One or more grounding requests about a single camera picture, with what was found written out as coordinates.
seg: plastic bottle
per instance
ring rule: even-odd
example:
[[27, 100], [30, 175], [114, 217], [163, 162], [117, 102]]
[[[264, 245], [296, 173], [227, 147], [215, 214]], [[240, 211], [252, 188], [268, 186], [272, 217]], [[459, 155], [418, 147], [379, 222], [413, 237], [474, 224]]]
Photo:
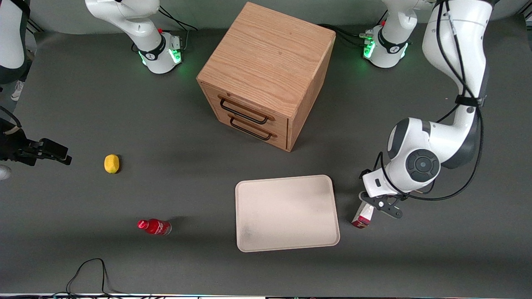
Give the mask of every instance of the plastic bottle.
[[172, 225], [168, 221], [154, 218], [139, 220], [137, 227], [152, 235], [167, 235], [172, 231]]

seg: red and white box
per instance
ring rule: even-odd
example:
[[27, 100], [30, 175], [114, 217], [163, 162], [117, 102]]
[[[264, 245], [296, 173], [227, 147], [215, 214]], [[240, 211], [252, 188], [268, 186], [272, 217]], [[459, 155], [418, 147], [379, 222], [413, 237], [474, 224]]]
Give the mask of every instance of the red and white box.
[[369, 225], [371, 216], [373, 215], [373, 206], [367, 202], [360, 204], [359, 210], [356, 212], [355, 218], [351, 221], [351, 224], [356, 228], [364, 228]]

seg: gray mat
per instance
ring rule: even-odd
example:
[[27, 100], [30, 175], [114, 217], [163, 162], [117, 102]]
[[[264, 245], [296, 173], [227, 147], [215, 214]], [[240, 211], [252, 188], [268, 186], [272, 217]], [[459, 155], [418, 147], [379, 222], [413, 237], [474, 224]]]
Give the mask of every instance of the gray mat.
[[[358, 176], [395, 123], [437, 120], [454, 106], [456, 86], [423, 57], [424, 30], [390, 70], [338, 41], [292, 153], [215, 119], [195, 76], [224, 31], [192, 32], [184, 64], [162, 76], [143, 67], [126, 35], [41, 36], [16, 114], [28, 137], [68, 146], [73, 162], [7, 163], [0, 292], [60, 291], [79, 264], [101, 257], [129, 293], [532, 297], [532, 53], [522, 16], [487, 29], [485, 149], [471, 186], [447, 201], [407, 200], [401, 220], [349, 223]], [[123, 157], [118, 175], [103, 169], [110, 153]], [[460, 187], [471, 167], [444, 169], [433, 195]], [[334, 182], [338, 245], [238, 250], [239, 181], [317, 174]], [[136, 228], [149, 217], [172, 219], [172, 233]], [[100, 278], [99, 265], [88, 265], [72, 290], [98, 293]]]

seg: wall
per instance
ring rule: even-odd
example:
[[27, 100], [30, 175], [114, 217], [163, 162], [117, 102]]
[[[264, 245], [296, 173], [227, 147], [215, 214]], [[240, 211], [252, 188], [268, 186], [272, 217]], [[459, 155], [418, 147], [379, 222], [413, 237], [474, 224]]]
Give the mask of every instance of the wall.
[[[376, 22], [386, 6], [380, 0], [253, 0], [270, 9], [312, 22], [329, 24], [370, 24]], [[527, 0], [501, 0], [492, 14], [500, 19], [515, 14]], [[199, 28], [228, 28], [246, 0], [161, 0], [176, 19]], [[430, 12], [419, 12], [427, 21]], [[96, 19], [84, 0], [32, 0], [31, 17], [45, 30], [70, 34], [120, 32], [115, 26]], [[178, 29], [161, 14], [151, 17], [157, 27]]]

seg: drawer handle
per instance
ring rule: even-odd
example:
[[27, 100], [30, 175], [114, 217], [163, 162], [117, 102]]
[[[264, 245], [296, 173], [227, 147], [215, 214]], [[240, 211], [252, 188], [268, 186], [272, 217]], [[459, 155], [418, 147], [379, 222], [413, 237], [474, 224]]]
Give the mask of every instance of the drawer handle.
[[255, 134], [255, 133], [253, 133], [253, 132], [251, 132], [251, 131], [249, 131], [249, 130], [246, 130], [246, 129], [242, 128], [241, 126], [238, 126], [238, 125], [234, 124], [234, 123], [233, 123], [234, 120], [235, 120], [235, 118], [234, 118], [234, 117], [231, 117], [231, 120], [229, 121], [229, 123], [231, 124], [231, 126], [232, 126], [233, 128], [239, 129], [240, 131], [245, 132], [245, 133], [248, 133], [248, 134], [250, 134], [251, 136], [256, 137], [256, 138], [258, 138], [258, 139], [260, 139], [260, 140], [267, 141], [267, 140], [270, 140], [270, 138], [271, 138], [271, 136], [272, 136], [272, 133], [269, 133], [267, 137], [262, 137], [262, 136], [260, 136], [260, 135], [258, 135], [258, 134]]
[[238, 112], [238, 111], [236, 111], [236, 110], [233, 110], [233, 109], [231, 109], [231, 108], [229, 108], [229, 107], [224, 106], [223, 104], [224, 104], [225, 102], [226, 102], [226, 99], [222, 98], [222, 100], [220, 101], [220, 106], [222, 106], [222, 108], [223, 108], [224, 110], [227, 110], [227, 111], [229, 111], [229, 112], [231, 112], [231, 113], [234, 113], [234, 114], [238, 115], [239, 117], [245, 118], [245, 119], [247, 119], [247, 120], [249, 120], [249, 121], [252, 121], [252, 122], [254, 122], [254, 123], [257, 123], [257, 124], [265, 124], [266, 121], [268, 120], [268, 117], [264, 117], [264, 120], [258, 120], [258, 119], [254, 119], [254, 118], [252, 118], [252, 117], [249, 117], [249, 116], [247, 116], [247, 115], [245, 115], [245, 114], [242, 114], [242, 113], [240, 113], [240, 112]]

